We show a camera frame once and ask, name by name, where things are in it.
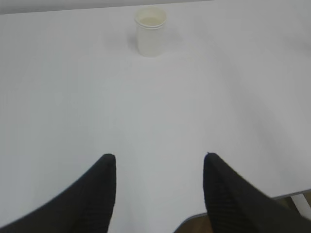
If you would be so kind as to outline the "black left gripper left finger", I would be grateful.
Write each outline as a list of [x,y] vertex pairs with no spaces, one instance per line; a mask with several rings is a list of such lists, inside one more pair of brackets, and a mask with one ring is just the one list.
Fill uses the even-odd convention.
[[2,233],[106,233],[116,198],[116,158],[103,155],[51,201],[2,227]]

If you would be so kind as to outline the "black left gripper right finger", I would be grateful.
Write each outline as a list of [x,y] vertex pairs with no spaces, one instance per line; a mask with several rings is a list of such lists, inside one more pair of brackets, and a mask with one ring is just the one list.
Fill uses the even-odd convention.
[[215,233],[306,232],[306,218],[260,192],[215,153],[204,158],[203,190]]

